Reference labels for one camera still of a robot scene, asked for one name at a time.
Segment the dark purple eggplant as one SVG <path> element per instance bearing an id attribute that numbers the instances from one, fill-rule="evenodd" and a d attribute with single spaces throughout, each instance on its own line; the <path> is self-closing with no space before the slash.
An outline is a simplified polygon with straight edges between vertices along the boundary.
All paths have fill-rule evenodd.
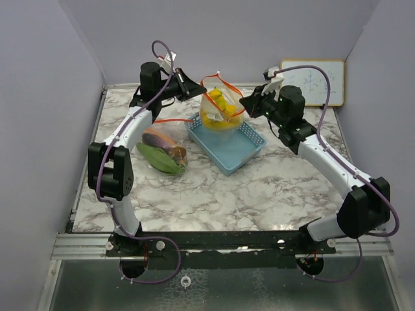
<path id="1" fill-rule="evenodd" d="M 160 148 L 163 150 L 170 150 L 176 148 L 176 143 L 172 142 L 169 138 L 162 138 L 156 133 L 144 133 L 142 135 L 142 142 L 147 146 L 154 148 Z"/>

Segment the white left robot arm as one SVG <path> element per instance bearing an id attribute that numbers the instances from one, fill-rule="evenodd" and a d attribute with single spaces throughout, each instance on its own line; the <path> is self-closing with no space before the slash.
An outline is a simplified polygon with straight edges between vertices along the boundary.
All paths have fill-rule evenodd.
<path id="1" fill-rule="evenodd" d="M 134 184 L 130 153 L 143 132 L 157 119 L 164 100 L 174 98 L 183 102 L 207 91 L 180 68 L 171 68 L 165 80 L 161 78 L 163 71 L 156 62 L 141 65 L 140 85 L 132 96 L 126 117 L 104 142 L 91 143 L 88 147 L 88 187 L 107 205 L 114 231 L 124 236 L 121 248 L 131 256 L 141 252 L 143 239 L 136 235 L 140 222 L 129 198 Z"/>

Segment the yellow banana bunch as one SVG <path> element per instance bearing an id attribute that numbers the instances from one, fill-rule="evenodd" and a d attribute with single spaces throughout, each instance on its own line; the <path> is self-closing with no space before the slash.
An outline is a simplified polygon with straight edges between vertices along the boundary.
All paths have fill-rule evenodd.
<path id="1" fill-rule="evenodd" d="M 243 110 L 227 100 L 220 89 L 214 88 L 202 97 L 199 115 L 208 130 L 234 130 L 244 122 L 242 113 Z"/>

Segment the clear zip bag red zipper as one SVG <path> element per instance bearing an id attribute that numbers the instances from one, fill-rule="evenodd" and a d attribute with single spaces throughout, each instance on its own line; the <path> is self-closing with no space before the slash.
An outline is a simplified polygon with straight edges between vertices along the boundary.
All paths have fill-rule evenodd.
<path id="1" fill-rule="evenodd" d="M 202 126 L 214 138 L 230 140 L 244 122 L 245 109 L 239 102 L 243 93 L 225 81 L 219 71 L 203 77 L 200 85 L 206 88 L 199 108 Z"/>

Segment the orange papaya slice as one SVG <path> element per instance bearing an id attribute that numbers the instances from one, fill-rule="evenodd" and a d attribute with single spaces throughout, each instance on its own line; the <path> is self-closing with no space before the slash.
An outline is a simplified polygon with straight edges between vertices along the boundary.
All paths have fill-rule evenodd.
<path id="1" fill-rule="evenodd" d="M 158 148 L 172 148 L 178 146 L 178 143 L 174 141 L 172 137 L 165 132 L 153 130 L 152 134 L 155 136 L 154 145 Z"/>

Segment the brown kiwi fruit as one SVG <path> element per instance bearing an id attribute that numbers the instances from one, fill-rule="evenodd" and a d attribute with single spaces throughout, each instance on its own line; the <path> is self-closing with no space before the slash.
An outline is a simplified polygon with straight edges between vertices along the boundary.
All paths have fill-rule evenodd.
<path id="1" fill-rule="evenodd" d="M 185 163 L 187 161 L 187 151 L 182 146 L 175 146 L 169 150 L 170 157 L 177 163 Z"/>

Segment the clear zip bag orange zipper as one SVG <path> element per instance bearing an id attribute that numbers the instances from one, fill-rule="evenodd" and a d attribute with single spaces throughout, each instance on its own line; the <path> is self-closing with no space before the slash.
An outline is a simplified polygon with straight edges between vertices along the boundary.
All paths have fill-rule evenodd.
<path id="1" fill-rule="evenodd" d="M 182 175 L 187 168 L 184 133 L 189 119 L 156 120 L 141 135 L 137 151 L 156 170 L 167 175 Z"/>

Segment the green leaf vegetable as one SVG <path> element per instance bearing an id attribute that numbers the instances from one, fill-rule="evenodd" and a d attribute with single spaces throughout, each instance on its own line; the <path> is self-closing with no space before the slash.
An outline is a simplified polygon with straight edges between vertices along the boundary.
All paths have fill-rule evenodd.
<path id="1" fill-rule="evenodd" d="M 148 146 L 144 143 L 136 145 L 139 153 L 160 172 L 168 175 L 180 175 L 186 171 L 187 164 L 184 161 L 174 160 L 161 148 Z"/>

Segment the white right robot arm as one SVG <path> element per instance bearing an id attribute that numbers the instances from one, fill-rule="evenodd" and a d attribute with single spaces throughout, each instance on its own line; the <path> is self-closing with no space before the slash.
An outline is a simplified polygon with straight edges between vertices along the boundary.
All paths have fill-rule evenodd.
<path id="1" fill-rule="evenodd" d="M 279 140 L 293 153 L 314 166 L 334 186 L 343 203 L 338 212 L 301 227 L 298 246 L 313 253 L 323 240 L 346 236 L 359 238 L 390 219 L 387 203 L 390 185 L 373 179 L 346 161 L 318 134 L 304 117 L 305 99 L 300 88 L 284 86 L 279 93 L 262 93 L 258 86 L 240 103 L 252 118 L 266 117 L 278 127 Z"/>

